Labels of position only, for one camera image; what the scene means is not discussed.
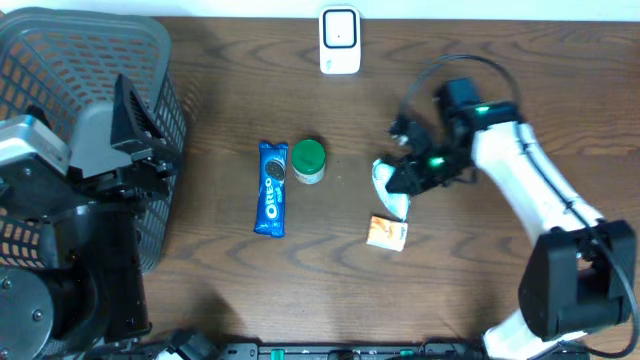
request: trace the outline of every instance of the wood grain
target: wood grain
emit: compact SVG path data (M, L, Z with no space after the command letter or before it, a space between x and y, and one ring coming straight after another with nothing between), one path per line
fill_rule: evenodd
M192 116L166 254L145 277L155 334L198 326L266 342L422 341L477 336L517 308L531 246L499 190L439 188L415 198L402 253L365 245L385 215L371 163L399 149L386 130L421 62L488 56L510 69L523 111L574 187L610 219L640 229L640 25L364 21L358 74L319 71L315 20L163 18L171 71ZM486 99L497 77L473 76ZM416 101L431 122L428 93ZM287 236L252 232L260 140L327 143L325 179L287 175ZM628 328L593 336L608 350Z

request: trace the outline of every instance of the small jar with green lid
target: small jar with green lid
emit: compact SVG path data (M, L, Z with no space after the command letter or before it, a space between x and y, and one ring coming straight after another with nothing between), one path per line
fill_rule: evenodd
M302 140L293 147L291 163L296 178L303 184L315 184L322 180L326 168L326 154L319 142Z

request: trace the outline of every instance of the small orange packet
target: small orange packet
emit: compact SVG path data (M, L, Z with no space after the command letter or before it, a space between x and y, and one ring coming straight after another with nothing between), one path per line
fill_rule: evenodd
M407 241L407 223L372 216L367 245L402 251Z

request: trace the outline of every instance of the cable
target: cable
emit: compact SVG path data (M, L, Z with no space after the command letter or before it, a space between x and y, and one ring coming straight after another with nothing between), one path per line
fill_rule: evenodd
M513 76L509 73L509 71L507 71L507 69L505 69L503 66L487 58L477 56L477 55L463 54L463 55L442 55L434 59L433 61L429 62L429 66L427 66L427 68L423 70L422 73L420 73L420 75L418 75L418 77L413 81L413 83L409 87L409 91L407 92L407 95L405 96L405 98L401 103L401 111L405 112L408 109L409 103L411 102L415 94L420 90L423 83L429 76L431 76L435 71L437 71L438 69L446 65L448 62L457 61L457 60L473 60L473 61L484 63L490 66L491 68L495 69L511 88L513 102L518 107L520 106L521 96L520 96L520 89L518 87L518 83L513 78ZM525 141L524 136L522 135L522 129L520 127L522 125L522 122L524 122L524 120L521 120L520 122L514 122L514 127L515 127L514 130L515 130L516 136L518 137L518 141L520 142L520 146L522 147L523 153L525 154L525 156L527 157L531 165L534 167L536 172L540 175L540 177L542 177L542 179L545 181L545 183L547 183L549 188L551 188L551 190L556 194L556 196L558 196L558 198L565 205L565 207L569 211L571 211L571 213L578 219L578 221L580 221L580 223L584 225L585 229L587 230L587 232L592 238L591 244L594 245L602 253L602 255L604 255L605 259L607 260L607 262L615 272L616 276L620 280L620 283L624 288L625 295L629 300L629 305L631 306L633 330L631 333L631 339L629 341L629 344L623 350L615 353L607 353L607 352L592 349L586 345L571 343L571 342L564 342L564 341L559 342L558 345L570 347L577 351L588 352L594 356L599 356L599 357L608 358L608 359L617 359L617 358L627 356L631 352L633 352L636 345L638 344L638 337L640 337L640 313L638 311L638 304L635 298L635 294L633 293L633 287L631 286L629 278L624 273L624 270L622 269L622 266L620 265L620 262L618 261L618 259L616 259L616 257L611 253L607 245L596 233L593 227L591 227L591 225L589 225L587 220L576 209L573 208L573 202L570 200L567 200L564 194L562 194L560 190L558 190L558 188L551 182L551 180L547 177L544 171L540 168L538 163L533 158L532 154L528 151L528 147L530 144L528 144Z

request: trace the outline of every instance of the green component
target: green component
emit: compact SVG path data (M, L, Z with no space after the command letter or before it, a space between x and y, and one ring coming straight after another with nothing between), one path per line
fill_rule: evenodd
M476 112L477 112L478 114L481 114L481 115L482 115L482 114L484 114L484 113L486 113L487 111L489 111L489 107L488 107L488 106L478 106L478 107L476 108Z
M284 360L284 350L271 351L271 360Z
M429 159L429 166L431 166L431 167L438 167L438 166L440 166L442 164L444 164L444 158L442 158L442 157L436 157L436 158Z
M315 140L302 140L293 147L291 163L296 171L313 175L322 170L326 161L324 148Z

